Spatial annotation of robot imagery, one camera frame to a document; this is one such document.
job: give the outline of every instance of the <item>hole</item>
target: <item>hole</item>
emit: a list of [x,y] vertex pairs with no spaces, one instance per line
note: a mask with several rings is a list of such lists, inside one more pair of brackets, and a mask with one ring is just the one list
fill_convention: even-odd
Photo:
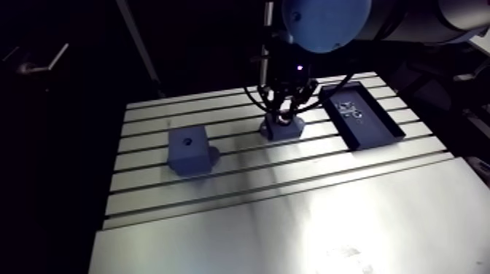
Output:
[[185,146],[189,146],[193,143],[193,140],[191,138],[185,138],[182,142]]

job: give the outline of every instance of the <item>small metal part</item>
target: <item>small metal part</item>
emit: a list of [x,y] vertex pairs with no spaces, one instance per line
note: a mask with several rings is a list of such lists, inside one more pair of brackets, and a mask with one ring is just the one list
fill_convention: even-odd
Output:
[[362,118],[362,111],[356,109],[352,112],[352,116],[357,119]]

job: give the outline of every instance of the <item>blue block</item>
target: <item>blue block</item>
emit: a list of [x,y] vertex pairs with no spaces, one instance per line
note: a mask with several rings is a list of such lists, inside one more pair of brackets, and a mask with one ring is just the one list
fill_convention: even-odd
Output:
[[179,176],[210,173],[219,150],[209,146],[204,126],[177,128],[168,132],[168,166]]
[[293,117],[287,126],[278,125],[273,121],[272,114],[267,113],[264,121],[260,125],[260,134],[269,141],[280,141],[287,139],[300,138],[305,128],[305,122],[299,117]]

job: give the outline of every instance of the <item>metal table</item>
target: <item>metal table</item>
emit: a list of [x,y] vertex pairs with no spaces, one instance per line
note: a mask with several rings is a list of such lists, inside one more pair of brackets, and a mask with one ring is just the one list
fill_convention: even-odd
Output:
[[[404,141],[348,152],[315,109],[300,140],[271,143],[241,89],[129,104],[90,273],[490,271],[490,191],[376,74],[353,81]],[[208,176],[165,164],[167,130],[188,125],[222,153]]]

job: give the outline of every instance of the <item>dark background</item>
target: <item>dark background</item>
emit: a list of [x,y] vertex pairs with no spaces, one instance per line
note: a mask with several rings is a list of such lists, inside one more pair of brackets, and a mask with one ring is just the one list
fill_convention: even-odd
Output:
[[[29,60],[43,63],[70,43],[49,75],[22,77],[14,70],[18,63],[1,65],[7,124],[4,250],[12,255],[6,261],[17,273],[86,273],[95,232],[104,220],[125,105],[157,98],[157,93],[115,1],[8,0],[0,6],[2,57],[21,46],[31,53]],[[242,66],[260,52],[261,1],[141,0],[130,6],[165,94],[257,84],[258,67],[244,71]],[[435,63],[447,67],[456,62],[462,68],[472,66],[470,60],[483,60],[477,52],[444,63],[456,60],[465,47],[438,50]],[[352,42],[318,56],[312,73],[325,77],[375,70],[398,88],[392,79],[400,64],[426,51],[420,44]],[[456,155],[486,154],[481,149],[488,147],[486,138],[463,117],[410,96],[404,99]],[[444,126],[447,120],[451,128]],[[467,134],[459,137],[455,130]]]

